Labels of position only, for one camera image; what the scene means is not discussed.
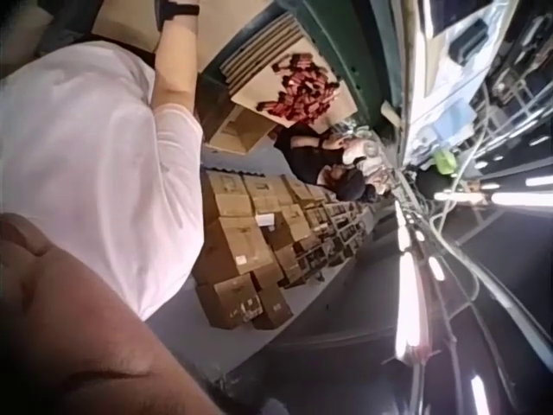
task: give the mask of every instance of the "wristwatch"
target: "wristwatch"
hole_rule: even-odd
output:
[[[167,20],[175,16],[197,16],[200,13],[198,4],[178,4],[169,0],[156,0],[157,29],[161,32]]]

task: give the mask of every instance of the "worker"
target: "worker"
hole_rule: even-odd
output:
[[[275,141],[299,180],[327,188],[341,201],[357,201],[365,192],[365,179],[342,162],[347,146],[344,137],[324,138],[305,124],[282,129]]]
[[[22,216],[0,215],[0,261],[4,406],[17,413],[222,413],[102,278]]]
[[[29,63],[0,92],[2,211],[29,218],[143,320],[182,287],[203,245],[199,2],[156,3],[155,70],[89,42]]]

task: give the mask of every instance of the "skin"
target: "skin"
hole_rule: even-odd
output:
[[[174,0],[179,4],[200,4],[199,0]],[[156,50],[156,81],[152,93],[153,110],[177,104],[194,113],[198,80],[198,17],[176,16],[163,24]]]
[[[149,328],[31,222],[0,215],[7,337],[57,413],[220,414]]]
[[[348,137],[342,136],[340,134],[333,134],[328,139],[322,142],[322,148],[324,150],[346,150],[348,149],[355,140],[348,139]],[[319,138],[318,137],[307,137],[307,136],[293,136],[290,141],[290,146],[292,149],[297,149],[300,147],[319,147]]]

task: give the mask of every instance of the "hair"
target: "hair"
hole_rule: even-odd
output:
[[[335,184],[334,192],[340,201],[357,201],[365,192],[365,178],[357,169],[348,170]]]

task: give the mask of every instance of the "fluorescent light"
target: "fluorescent light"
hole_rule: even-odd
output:
[[[440,192],[434,194],[434,199],[436,201],[457,201],[461,203],[482,203],[486,200],[486,197],[482,193],[461,193],[461,192],[453,192],[453,193],[445,193]]]
[[[400,226],[400,227],[404,227],[406,222],[405,222],[405,217],[404,217],[404,212],[401,210],[401,206],[399,205],[399,202],[396,201],[395,203],[396,205],[396,218],[397,218],[397,224]]]
[[[430,8],[430,0],[423,1],[424,8],[424,34],[427,38],[434,36],[434,24],[432,22],[432,9]]]
[[[429,265],[435,279],[437,279],[438,281],[444,281],[446,279],[446,276],[443,273],[442,266],[440,265],[440,261],[438,261],[435,257],[430,257]]]
[[[486,183],[480,186],[481,190],[495,190],[496,188],[500,188],[497,183]]]
[[[504,206],[553,208],[553,193],[494,193],[492,202]]]
[[[484,160],[482,160],[482,161],[476,162],[474,167],[480,170],[480,169],[484,169],[487,165],[488,165],[488,162],[485,162]]]
[[[540,137],[540,138],[536,138],[535,140],[530,141],[530,142],[528,143],[528,145],[529,145],[530,147],[533,147],[533,146],[538,145],[538,144],[541,144],[541,143],[543,143],[543,142],[545,142],[545,141],[547,141],[547,140],[549,140],[549,139],[550,139],[550,136],[542,136],[542,137]]]
[[[528,131],[530,128],[532,128],[534,125],[537,124],[537,121],[538,121],[537,119],[534,119],[530,123],[528,122],[524,123],[523,125],[518,127],[515,131],[513,131],[511,134],[509,134],[509,138],[515,138],[520,134],[522,134],[523,132]]]
[[[399,245],[399,250],[401,252],[405,252],[407,248],[411,246],[411,237],[409,236],[409,231],[405,226],[397,229],[397,244]]]
[[[399,259],[399,302],[397,310],[396,357],[402,358],[408,346],[421,342],[418,284],[413,256],[406,252]]]
[[[486,389],[480,376],[476,375],[471,380],[473,387],[474,404],[477,415],[490,415],[490,408],[487,405]]]
[[[534,186],[545,186],[547,184],[553,184],[553,176],[532,177],[526,179],[526,186],[532,188]]]

